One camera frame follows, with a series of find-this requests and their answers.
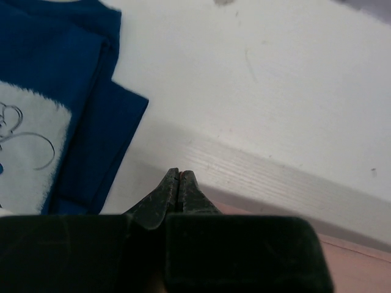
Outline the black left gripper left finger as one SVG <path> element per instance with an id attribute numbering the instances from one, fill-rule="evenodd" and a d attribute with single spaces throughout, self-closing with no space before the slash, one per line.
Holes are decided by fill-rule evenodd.
<path id="1" fill-rule="evenodd" d="M 1 218 L 2 292 L 142 292 L 164 267 L 179 171 L 117 215 Z"/>

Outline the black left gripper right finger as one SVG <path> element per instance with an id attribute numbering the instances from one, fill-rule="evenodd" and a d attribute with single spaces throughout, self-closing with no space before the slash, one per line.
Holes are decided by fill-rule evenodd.
<path id="1" fill-rule="evenodd" d="M 223 214 L 180 173 L 165 220 L 169 292 L 333 292 L 320 240 L 292 216 Z"/>

